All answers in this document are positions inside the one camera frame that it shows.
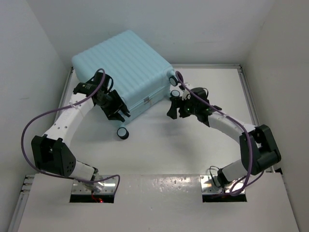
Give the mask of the light blue hard suitcase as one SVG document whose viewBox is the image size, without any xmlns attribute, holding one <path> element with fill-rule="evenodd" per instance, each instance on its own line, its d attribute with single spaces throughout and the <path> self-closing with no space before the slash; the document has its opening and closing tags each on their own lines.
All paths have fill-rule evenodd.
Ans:
<svg viewBox="0 0 309 232">
<path fill-rule="evenodd" d="M 113 36 L 71 59 L 80 83 L 103 68 L 113 79 L 112 89 L 125 99 L 131 117 L 115 121 L 117 135 L 129 137 L 126 125 L 165 97 L 178 80 L 172 65 L 131 30 Z"/>
</svg>

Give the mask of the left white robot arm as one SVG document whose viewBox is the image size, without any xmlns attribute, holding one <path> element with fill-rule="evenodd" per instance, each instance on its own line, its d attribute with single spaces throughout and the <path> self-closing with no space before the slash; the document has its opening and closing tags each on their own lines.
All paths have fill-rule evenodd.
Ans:
<svg viewBox="0 0 309 232">
<path fill-rule="evenodd" d="M 86 185 L 99 182 L 97 168 L 78 161 L 70 143 L 79 125 L 95 106 L 100 107 L 108 120 L 124 122 L 130 112 L 116 90 L 113 79 L 103 69 L 73 90 L 67 106 L 60 109 L 56 122 L 43 134 L 35 136 L 31 147 L 36 168 L 48 175 L 74 179 Z"/>
</svg>

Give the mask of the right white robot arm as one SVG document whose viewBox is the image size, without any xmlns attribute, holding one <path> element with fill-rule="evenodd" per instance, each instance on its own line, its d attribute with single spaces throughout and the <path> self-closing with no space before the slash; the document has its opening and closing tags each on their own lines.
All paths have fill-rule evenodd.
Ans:
<svg viewBox="0 0 309 232">
<path fill-rule="evenodd" d="M 271 129 L 236 121 L 224 114 L 220 107 L 210 105 L 204 88 L 171 92 L 171 107 L 167 116 L 172 119 L 195 116 L 199 122 L 232 138 L 240 146 L 240 159 L 219 169 L 213 183 L 224 188 L 247 174 L 257 175 L 281 161 L 281 154 Z"/>
</svg>

